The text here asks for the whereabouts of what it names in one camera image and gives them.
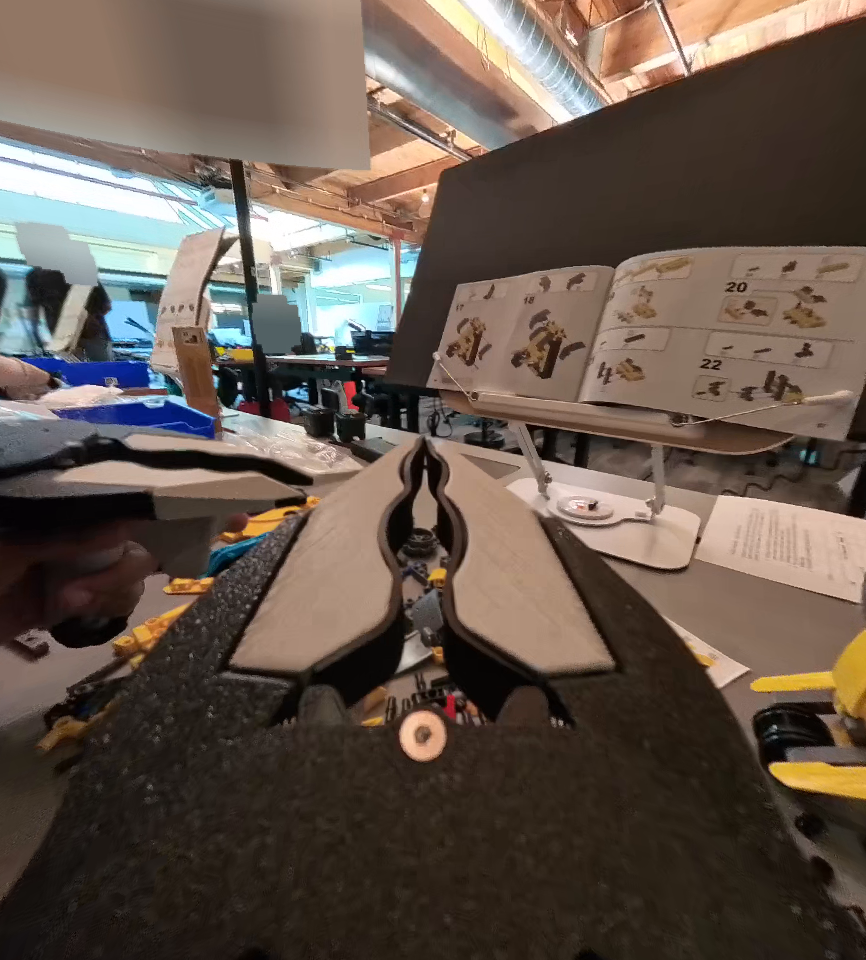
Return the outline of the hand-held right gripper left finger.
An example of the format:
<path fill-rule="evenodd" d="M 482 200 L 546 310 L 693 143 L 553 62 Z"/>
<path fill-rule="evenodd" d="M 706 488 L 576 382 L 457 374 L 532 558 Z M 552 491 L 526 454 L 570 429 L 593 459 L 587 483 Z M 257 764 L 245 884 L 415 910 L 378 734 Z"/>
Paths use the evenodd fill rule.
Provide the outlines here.
<path fill-rule="evenodd" d="M 335 690 L 391 678 L 405 637 L 398 555 L 413 533 L 427 444 L 397 446 L 312 511 L 228 662 L 234 674 Z"/>

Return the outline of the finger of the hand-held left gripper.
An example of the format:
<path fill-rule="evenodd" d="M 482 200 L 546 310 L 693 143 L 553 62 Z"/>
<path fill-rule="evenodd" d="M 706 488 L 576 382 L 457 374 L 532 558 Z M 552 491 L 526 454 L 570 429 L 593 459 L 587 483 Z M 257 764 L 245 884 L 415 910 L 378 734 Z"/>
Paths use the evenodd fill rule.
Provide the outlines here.
<path fill-rule="evenodd" d="M 132 522 L 163 572 L 191 579 L 205 570 L 229 518 L 304 501 L 307 472 L 270 459 L 200 459 L 177 470 L 114 461 L 75 467 L 58 480 L 71 496 L 56 503 L 56 532 Z"/>
<path fill-rule="evenodd" d="M 119 460 L 159 471 L 255 473 L 290 486 L 309 486 L 314 477 L 287 462 L 223 441 L 133 433 L 119 441 Z"/>

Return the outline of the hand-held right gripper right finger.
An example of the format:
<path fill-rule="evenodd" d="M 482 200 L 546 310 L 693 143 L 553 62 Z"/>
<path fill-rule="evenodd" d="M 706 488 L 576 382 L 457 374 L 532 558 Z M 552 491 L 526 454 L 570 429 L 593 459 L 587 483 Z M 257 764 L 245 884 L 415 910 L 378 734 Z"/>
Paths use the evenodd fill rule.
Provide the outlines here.
<path fill-rule="evenodd" d="M 616 661 L 541 524 L 507 486 L 462 453 L 425 443 L 425 467 L 449 555 L 445 663 L 480 710 L 518 689 L 563 709 L 555 682 L 608 675 Z"/>

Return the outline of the person's left hand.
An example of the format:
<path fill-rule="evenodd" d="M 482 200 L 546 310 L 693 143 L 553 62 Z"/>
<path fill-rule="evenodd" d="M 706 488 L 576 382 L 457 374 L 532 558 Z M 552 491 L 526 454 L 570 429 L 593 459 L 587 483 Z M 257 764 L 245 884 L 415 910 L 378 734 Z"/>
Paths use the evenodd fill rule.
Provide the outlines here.
<path fill-rule="evenodd" d="M 69 620 L 129 617 L 160 564 L 114 523 L 49 534 L 0 535 L 0 646 Z"/>

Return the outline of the blue plastic bin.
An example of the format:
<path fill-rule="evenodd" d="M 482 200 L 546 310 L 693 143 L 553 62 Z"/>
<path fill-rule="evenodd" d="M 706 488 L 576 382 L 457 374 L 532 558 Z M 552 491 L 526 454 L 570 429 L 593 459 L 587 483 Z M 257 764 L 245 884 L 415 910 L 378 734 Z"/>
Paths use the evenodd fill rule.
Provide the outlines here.
<path fill-rule="evenodd" d="M 62 419 L 108 426 L 159 429 L 200 439 L 216 438 L 216 420 L 171 398 L 128 399 L 55 410 Z"/>
<path fill-rule="evenodd" d="M 70 387 L 100 386 L 133 390 L 150 386 L 150 369 L 144 361 L 80 362 L 56 357 L 31 357 L 23 362 Z"/>

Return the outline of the wooden sign holder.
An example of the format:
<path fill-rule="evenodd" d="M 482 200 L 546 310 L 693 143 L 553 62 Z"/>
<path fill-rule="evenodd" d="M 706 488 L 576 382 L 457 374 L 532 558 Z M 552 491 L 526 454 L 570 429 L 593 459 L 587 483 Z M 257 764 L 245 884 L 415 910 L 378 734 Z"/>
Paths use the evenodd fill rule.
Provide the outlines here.
<path fill-rule="evenodd" d="M 173 328 L 179 381 L 189 408 L 211 418 L 212 436 L 222 433 L 222 411 L 213 378 L 206 333 L 197 326 Z"/>

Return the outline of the clear plastic bag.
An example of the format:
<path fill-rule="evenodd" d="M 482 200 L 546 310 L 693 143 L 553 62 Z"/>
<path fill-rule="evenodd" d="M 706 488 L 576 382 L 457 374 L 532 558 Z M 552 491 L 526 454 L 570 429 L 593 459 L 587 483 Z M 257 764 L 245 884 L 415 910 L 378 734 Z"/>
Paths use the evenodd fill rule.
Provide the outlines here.
<path fill-rule="evenodd" d="M 313 481 L 357 474 L 363 468 L 346 449 L 306 434 L 287 432 L 265 437 L 225 431 L 223 440 L 238 452 L 274 461 Z"/>
<path fill-rule="evenodd" d="M 129 400 L 123 390 L 112 387 L 81 386 L 48 391 L 40 397 L 0 397 L 0 425 L 18 422 L 55 421 L 66 414 L 82 414 Z"/>

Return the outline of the pile of toy building bricks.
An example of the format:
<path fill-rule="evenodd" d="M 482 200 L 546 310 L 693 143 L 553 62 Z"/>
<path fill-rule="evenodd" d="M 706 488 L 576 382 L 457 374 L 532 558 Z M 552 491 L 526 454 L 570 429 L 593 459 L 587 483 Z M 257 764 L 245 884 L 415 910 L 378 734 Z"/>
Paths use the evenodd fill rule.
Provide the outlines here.
<path fill-rule="evenodd" d="M 184 597 L 186 603 L 122 629 L 112 646 L 112 662 L 69 688 L 65 701 L 44 715 L 46 733 L 36 744 L 41 755 L 67 749 L 66 759 L 57 762 L 61 772 L 79 762 L 82 743 L 111 713 L 121 699 L 127 680 L 142 666 L 175 622 L 195 601 L 209 594 L 217 580 L 252 553 L 294 516 L 306 515 L 319 504 L 309 497 L 299 508 L 271 510 L 247 524 L 240 534 L 222 534 L 223 544 L 210 559 L 207 575 L 199 580 L 175 579 L 164 594 Z M 405 719 L 416 712 L 441 714 L 455 726 L 488 725 L 486 714 L 445 672 L 445 628 L 434 627 L 434 615 L 447 585 L 449 558 L 436 531 L 415 528 L 396 559 L 399 579 L 405 589 L 406 620 L 403 654 L 392 679 L 370 691 L 349 711 L 354 726 L 363 730 L 398 731 Z"/>

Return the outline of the black box device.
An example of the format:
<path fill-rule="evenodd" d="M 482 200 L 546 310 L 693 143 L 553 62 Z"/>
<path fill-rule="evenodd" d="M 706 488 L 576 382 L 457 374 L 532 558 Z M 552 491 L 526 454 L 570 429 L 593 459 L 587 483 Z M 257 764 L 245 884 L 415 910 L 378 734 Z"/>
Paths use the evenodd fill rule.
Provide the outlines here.
<path fill-rule="evenodd" d="M 308 437 L 340 445 L 349 445 L 367 438 L 366 416 L 354 409 L 337 410 L 310 407 L 303 415 L 303 426 Z"/>

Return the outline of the wooden background desk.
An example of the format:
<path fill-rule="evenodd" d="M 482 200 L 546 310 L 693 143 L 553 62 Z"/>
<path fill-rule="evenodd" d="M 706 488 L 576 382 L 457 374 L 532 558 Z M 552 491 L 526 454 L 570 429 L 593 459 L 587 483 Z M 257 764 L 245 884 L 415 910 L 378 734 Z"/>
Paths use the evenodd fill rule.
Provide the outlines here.
<path fill-rule="evenodd" d="M 333 354 L 271 355 L 266 357 L 268 373 L 276 377 L 354 380 L 382 378 L 389 366 L 386 357 L 354 355 L 336 358 Z"/>

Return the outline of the folded cardboard sign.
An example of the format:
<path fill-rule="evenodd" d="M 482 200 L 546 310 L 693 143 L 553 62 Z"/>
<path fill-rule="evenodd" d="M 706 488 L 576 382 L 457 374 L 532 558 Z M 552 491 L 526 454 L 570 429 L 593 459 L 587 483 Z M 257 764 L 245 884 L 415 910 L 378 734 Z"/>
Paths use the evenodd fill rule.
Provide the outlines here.
<path fill-rule="evenodd" d="M 211 308 L 207 287 L 235 240 L 235 234 L 219 227 L 181 241 L 156 312 L 150 365 L 157 373 L 174 379 L 179 376 L 174 327 L 208 330 Z"/>

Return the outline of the black pole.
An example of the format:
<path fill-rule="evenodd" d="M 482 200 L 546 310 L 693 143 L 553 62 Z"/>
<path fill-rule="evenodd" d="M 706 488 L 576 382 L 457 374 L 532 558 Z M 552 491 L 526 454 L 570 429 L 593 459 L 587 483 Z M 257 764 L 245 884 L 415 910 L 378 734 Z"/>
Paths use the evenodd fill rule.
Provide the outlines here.
<path fill-rule="evenodd" d="M 254 309 L 258 299 L 256 260 L 251 233 L 250 207 L 247 190 L 247 178 L 244 163 L 238 159 L 229 160 L 232 193 L 237 219 L 240 253 L 244 270 L 244 286 L 247 302 L 247 318 L 250 327 L 253 372 L 257 394 L 259 416 L 271 418 L 271 396 L 269 387 L 269 366 L 257 335 Z"/>

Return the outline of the yellow sticker sheet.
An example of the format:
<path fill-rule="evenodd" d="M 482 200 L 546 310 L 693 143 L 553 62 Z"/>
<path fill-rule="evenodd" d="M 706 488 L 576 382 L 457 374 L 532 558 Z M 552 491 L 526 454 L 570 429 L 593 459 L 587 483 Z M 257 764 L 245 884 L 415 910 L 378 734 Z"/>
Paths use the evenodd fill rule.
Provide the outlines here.
<path fill-rule="evenodd" d="M 706 677 L 716 690 L 724 690 L 750 673 L 750 668 L 698 639 L 670 618 L 664 618 L 673 632 L 689 649 L 696 662 L 703 667 Z"/>

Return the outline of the printed paper sheet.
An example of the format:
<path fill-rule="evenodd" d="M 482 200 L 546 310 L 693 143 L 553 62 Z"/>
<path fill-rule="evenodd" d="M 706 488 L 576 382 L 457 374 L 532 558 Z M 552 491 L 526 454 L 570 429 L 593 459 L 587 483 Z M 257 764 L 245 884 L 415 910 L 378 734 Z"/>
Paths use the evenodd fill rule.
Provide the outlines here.
<path fill-rule="evenodd" d="M 866 520 L 775 501 L 719 496 L 695 559 L 857 604 L 866 577 Z"/>

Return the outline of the silver ribbed ventilation duct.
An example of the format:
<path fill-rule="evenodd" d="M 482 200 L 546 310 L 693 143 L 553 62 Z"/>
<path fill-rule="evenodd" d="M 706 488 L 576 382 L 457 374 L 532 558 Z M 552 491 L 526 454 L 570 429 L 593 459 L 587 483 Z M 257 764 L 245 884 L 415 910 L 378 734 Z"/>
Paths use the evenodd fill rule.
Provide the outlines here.
<path fill-rule="evenodd" d="M 567 117 L 610 106 L 603 85 L 535 2 L 463 1 L 463 6 Z"/>

